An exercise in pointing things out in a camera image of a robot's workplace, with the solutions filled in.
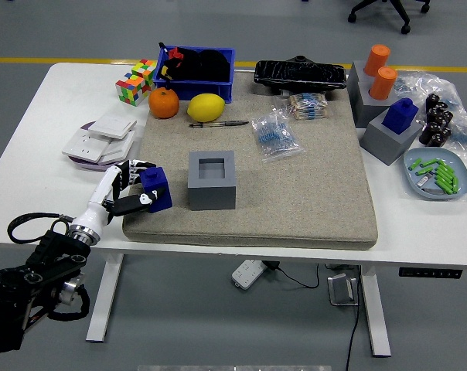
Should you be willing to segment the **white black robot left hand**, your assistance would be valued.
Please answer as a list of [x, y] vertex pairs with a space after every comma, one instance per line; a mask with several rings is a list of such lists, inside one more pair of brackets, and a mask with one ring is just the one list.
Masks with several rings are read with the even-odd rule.
[[127, 160], [107, 168], [85, 212], [74, 219], [67, 234], [74, 239], [86, 239], [90, 245], [94, 245], [113, 217], [141, 211], [153, 205], [157, 210], [169, 205], [169, 188], [164, 182], [148, 185], [140, 194], [120, 197], [121, 191], [144, 182], [145, 175], [156, 169], [154, 163], [141, 160]]

